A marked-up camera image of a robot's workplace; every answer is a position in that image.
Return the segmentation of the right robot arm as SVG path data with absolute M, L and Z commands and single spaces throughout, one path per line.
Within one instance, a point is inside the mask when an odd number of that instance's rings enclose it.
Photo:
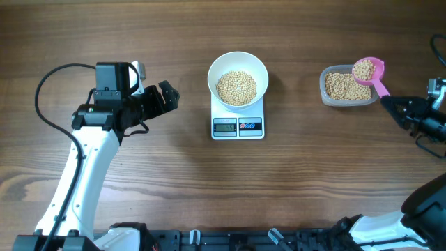
M 416 145 L 437 158 L 445 158 L 419 143 L 423 137 L 445 143 L 445 114 L 433 98 L 383 96 L 380 103 Z M 344 218 L 330 230 L 332 250 L 445 249 L 445 175 L 416 189 L 400 211 L 382 216 Z

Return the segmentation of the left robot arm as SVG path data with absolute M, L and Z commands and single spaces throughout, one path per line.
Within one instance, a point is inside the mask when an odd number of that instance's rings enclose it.
M 105 175 L 128 128 L 178 108 L 180 94 L 168 81 L 142 86 L 144 69 L 128 62 L 99 62 L 95 88 L 71 118 L 71 150 L 51 203 L 32 235 L 19 235 L 14 250 L 156 250 L 144 223 L 123 222 L 94 237 L 95 212 Z

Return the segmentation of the pink plastic scoop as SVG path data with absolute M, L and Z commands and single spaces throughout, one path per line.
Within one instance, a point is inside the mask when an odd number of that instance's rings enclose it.
M 372 86 L 380 98 L 389 96 L 390 93 L 382 83 L 385 72 L 385 64 L 376 57 L 360 59 L 353 65 L 352 76 L 358 84 Z

